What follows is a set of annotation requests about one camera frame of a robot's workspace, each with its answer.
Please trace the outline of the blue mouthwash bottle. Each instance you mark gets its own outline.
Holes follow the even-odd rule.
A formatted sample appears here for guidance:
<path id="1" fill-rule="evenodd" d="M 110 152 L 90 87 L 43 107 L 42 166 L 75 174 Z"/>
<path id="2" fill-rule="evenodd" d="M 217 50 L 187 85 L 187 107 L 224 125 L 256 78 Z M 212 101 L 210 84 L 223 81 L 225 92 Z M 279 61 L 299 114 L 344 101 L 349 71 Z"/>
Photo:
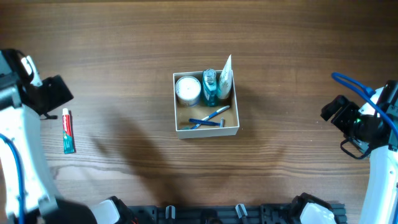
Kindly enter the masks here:
<path id="1" fill-rule="evenodd" d="M 217 105 L 217 81 L 216 71 L 212 68 L 203 71 L 202 77 L 203 100 L 207 106 Z"/>

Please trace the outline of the white cardboard box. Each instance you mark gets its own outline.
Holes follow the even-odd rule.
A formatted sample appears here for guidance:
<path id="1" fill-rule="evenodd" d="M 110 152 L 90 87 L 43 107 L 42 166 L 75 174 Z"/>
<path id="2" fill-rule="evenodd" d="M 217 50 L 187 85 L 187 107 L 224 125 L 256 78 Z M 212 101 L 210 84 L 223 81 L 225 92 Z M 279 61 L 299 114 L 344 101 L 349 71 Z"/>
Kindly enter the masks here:
<path id="1" fill-rule="evenodd" d="M 240 123 L 234 77 L 232 78 L 232 87 L 229 98 L 226 101 L 221 102 L 220 105 L 216 107 L 209 107 L 204 104 L 202 99 L 200 99 L 199 103 L 195 106 L 184 106 L 178 102 L 178 97 L 175 93 L 175 84 L 184 76 L 195 77 L 201 82 L 202 71 L 173 74 L 174 82 L 172 86 L 174 88 L 174 117 L 177 137 L 179 139 L 190 139 L 236 135 L 240 128 Z M 220 122 L 220 119 L 224 118 L 224 126 L 222 128 L 216 126 L 200 126 L 196 129 L 192 129 L 194 124 L 188 121 L 190 118 L 206 118 L 208 115 L 224 106 L 229 106 L 229 108 L 210 119 L 210 121 Z"/>

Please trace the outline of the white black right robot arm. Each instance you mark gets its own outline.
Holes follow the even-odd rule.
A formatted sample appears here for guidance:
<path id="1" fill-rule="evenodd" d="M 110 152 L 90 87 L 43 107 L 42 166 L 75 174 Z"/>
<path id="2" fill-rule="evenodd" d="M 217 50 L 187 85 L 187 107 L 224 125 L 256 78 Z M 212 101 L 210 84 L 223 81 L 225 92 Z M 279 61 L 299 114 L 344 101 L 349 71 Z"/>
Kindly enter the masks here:
<path id="1" fill-rule="evenodd" d="M 360 223 L 397 223 L 397 136 L 378 113 L 382 110 L 397 124 L 397 81 L 387 83 L 358 106 L 338 95 L 321 110 L 321 117 L 331 121 L 361 155 L 369 159 L 370 173 Z"/>

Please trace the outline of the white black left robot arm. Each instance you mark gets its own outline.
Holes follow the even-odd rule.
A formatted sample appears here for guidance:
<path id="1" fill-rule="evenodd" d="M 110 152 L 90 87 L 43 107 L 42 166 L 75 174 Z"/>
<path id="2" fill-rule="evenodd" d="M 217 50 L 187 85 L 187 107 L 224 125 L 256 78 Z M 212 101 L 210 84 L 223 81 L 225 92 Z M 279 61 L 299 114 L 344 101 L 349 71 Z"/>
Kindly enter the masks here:
<path id="1" fill-rule="evenodd" d="M 115 200 L 87 206 L 64 199 L 49 171 L 40 140 L 42 119 L 73 99 L 61 76 L 41 80 L 34 61 L 1 50 L 1 165 L 9 223 L 118 223 Z"/>

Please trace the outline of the red green toothpaste tube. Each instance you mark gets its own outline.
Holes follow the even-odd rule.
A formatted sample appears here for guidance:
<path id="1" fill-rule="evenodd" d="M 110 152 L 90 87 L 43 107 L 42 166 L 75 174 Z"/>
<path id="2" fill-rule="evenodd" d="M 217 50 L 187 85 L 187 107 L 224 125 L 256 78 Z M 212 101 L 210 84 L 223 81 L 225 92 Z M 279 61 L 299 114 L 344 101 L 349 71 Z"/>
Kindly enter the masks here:
<path id="1" fill-rule="evenodd" d="M 63 124 L 63 150 L 65 154 L 72 154 L 75 152 L 72 134 L 72 124 L 70 112 L 67 108 L 62 110 L 62 124 Z"/>

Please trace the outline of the white round jar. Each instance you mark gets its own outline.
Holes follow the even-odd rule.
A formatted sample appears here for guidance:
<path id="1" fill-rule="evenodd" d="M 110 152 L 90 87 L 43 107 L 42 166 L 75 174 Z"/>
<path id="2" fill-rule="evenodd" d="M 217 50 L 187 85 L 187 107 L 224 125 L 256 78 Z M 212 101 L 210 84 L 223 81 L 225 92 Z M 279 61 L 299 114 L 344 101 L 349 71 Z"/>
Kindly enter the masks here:
<path id="1" fill-rule="evenodd" d="M 201 95 L 201 83 L 193 76 L 183 76 L 175 84 L 175 94 L 183 106 L 195 106 Z"/>

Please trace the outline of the white leaf-print cream tube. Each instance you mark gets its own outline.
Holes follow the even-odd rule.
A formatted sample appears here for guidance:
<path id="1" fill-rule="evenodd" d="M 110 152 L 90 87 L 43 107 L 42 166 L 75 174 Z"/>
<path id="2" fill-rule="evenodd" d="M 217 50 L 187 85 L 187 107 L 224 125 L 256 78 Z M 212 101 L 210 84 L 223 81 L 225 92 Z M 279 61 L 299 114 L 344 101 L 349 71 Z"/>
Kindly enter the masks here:
<path id="1" fill-rule="evenodd" d="M 229 97 L 233 79 L 232 58 L 228 57 L 221 75 L 218 79 L 217 97 L 218 99 L 225 100 Z"/>

